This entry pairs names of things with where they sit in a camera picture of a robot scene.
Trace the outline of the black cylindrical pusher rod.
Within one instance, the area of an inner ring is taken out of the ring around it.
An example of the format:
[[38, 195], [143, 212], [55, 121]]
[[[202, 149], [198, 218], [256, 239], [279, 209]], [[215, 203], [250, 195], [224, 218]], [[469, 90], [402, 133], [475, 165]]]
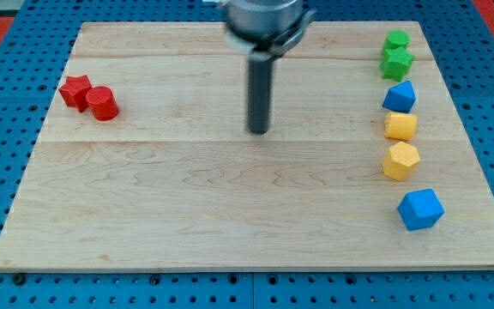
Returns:
[[269, 127], [272, 61], [249, 58], [247, 83], [247, 128], [263, 135]]

